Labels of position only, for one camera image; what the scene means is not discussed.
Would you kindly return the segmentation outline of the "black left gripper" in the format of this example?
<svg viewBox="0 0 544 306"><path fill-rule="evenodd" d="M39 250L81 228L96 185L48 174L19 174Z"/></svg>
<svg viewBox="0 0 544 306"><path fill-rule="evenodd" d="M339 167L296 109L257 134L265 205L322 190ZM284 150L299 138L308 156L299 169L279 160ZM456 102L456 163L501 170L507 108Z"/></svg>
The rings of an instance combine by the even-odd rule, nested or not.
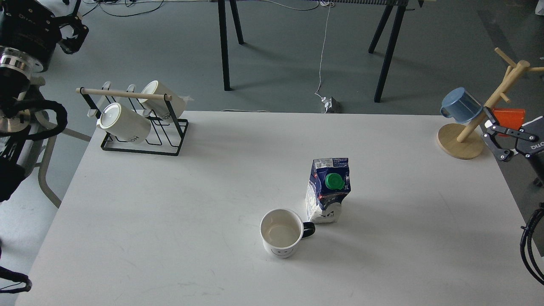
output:
<svg viewBox="0 0 544 306"><path fill-rule="evenodd" d="M56 17L37 0L2 0L1 46L25 52L47 71L57 42L65 54L75 54L83 45L89 29L82 23L80 0L63 0L68 13ZM60 39L60 29L71 27L72 34Z"/></svg>

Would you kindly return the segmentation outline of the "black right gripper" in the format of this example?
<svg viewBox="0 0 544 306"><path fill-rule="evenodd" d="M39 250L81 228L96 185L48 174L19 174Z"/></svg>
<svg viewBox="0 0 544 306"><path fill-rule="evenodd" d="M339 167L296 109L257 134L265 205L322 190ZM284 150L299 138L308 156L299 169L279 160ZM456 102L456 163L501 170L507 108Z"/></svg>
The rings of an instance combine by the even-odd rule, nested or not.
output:
<svg viewBox="0 0 544 306"><path fill-rule="evenodd" d="M518 130L505 128L498 125L498 120L493 115L489 107L483 107L482 112L488 117L489 125L482 134L484 143L490 148L495 158L502 162L509 161L514 155L523 155L537 178L534 183L544 181L544 119L539 116L534 120L527 122ZM515 149L502 148L496 141L497 134L505 134L516 139Z"/></svg>

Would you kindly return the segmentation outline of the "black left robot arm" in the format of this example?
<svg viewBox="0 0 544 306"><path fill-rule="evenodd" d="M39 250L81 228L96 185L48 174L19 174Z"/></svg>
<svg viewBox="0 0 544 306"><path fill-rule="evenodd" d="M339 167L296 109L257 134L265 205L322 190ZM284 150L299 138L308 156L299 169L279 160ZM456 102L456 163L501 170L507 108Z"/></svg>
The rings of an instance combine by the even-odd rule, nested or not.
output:
<svg viewBox="0 0 544 306"><path fill-rule="evenodd" d="M68 114L60 103L40 93L41 78L54 51L80 50L89 29L79 15L79 0L65 0L69 12L57 16L38 0L1 2L1 201L9 200L30 168L20 155L28 141L43 141L64 132Z"/></svg>

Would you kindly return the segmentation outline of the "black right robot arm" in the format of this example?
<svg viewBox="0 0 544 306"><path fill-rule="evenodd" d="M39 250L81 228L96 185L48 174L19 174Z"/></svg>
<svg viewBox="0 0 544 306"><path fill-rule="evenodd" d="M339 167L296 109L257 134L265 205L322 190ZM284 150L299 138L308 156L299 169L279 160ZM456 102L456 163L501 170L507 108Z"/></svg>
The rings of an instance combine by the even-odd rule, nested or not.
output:
<svg viewBox="0 0 544 306"><path fill-rule="evenodd" d="M522 124L519 129L515 130L501 126L499 120L495 117L489 107L484 107L482 111L487 116L489 121L487 130L482 134L482 140L493 153L494 157L501 162L511 160L514 155L521 155L525 157L537 175L536 179L533 181L533 184L542 187L544 156L543 117L539 116L530 122ZM497 134L505 134L506 136L515 138L515 148L502 148L496 141ZM523 233L519 243L522 263L528 272L540 284L544 283L544 275L536 263L536 258L532 250L532 238L536 227L543 218L543 213L543 203L539 203L539 207L533 212L529 218L529 221L527 221L527 224L521 227Z"/></svg>

